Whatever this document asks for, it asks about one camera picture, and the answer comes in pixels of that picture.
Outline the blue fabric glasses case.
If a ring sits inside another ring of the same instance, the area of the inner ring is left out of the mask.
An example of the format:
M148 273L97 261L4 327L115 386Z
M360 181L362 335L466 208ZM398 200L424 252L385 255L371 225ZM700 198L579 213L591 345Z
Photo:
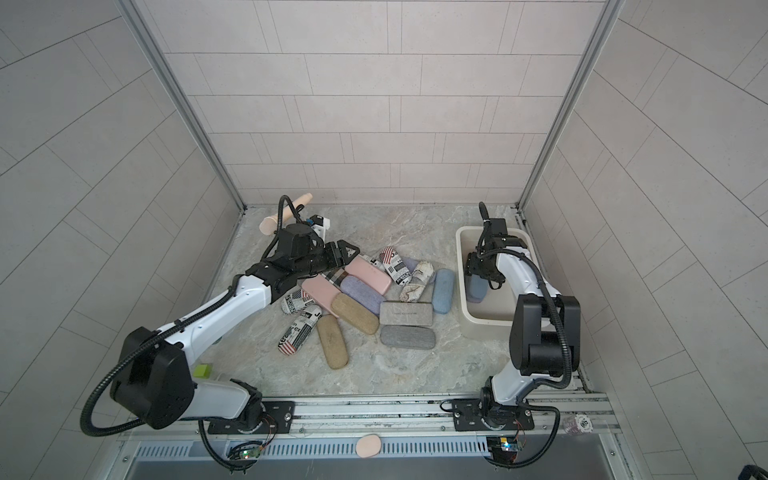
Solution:
M489 291L488 281L478 275L466 278L466 298L469 303L481 303Z

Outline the tan fabric glasses case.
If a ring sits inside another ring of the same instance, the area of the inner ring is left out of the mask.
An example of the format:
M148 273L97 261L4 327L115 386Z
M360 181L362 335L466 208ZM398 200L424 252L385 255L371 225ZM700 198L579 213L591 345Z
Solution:
M378 331L379 318L350 296L339 293L331 302L332 311L342 320L367 335Z

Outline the light grey rectangular glasses case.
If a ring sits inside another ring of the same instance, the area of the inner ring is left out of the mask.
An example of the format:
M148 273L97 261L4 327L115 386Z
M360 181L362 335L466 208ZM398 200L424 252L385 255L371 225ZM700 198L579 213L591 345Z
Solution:
M422 302L383 302L380 306L381 325L431 327L433 307Z

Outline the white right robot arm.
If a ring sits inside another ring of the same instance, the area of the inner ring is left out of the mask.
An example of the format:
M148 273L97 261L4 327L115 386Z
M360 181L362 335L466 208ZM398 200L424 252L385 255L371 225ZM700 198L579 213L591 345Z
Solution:
M553 287L532 258L528 243L508 232L502 218L483 218L465 272L490 289L508 287L515 301L509 363L481 390L481 415L499 423L526 407L540 387L564 390L580 361L581 307Z

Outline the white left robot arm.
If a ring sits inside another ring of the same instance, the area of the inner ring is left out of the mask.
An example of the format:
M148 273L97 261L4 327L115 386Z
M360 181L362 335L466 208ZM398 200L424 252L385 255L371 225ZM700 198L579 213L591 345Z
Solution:
M235 379L198 381L192 365L299 281L345 267L359 253L347 241L323 241L305 222L279 228L262 259L234 276L222 294L171 323L155 330L139 327L125 338L118 363L85 401L81 431L105 437L191 420L230 421L237 430L256 430L265 417L258 389Z

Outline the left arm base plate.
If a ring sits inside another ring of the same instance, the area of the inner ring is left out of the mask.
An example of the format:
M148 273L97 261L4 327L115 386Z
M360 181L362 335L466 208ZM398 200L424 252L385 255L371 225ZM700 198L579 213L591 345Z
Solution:
M209 421L207 433L213 435L287 434L296 404L292 401L249 402L235 419Z

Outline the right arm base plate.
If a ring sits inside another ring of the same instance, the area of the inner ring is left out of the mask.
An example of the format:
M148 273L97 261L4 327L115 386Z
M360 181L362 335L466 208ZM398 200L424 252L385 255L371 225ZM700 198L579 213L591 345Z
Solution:
M451 399L441 405L452 415L458 432L530 431L535 428L529 410L480 398Z

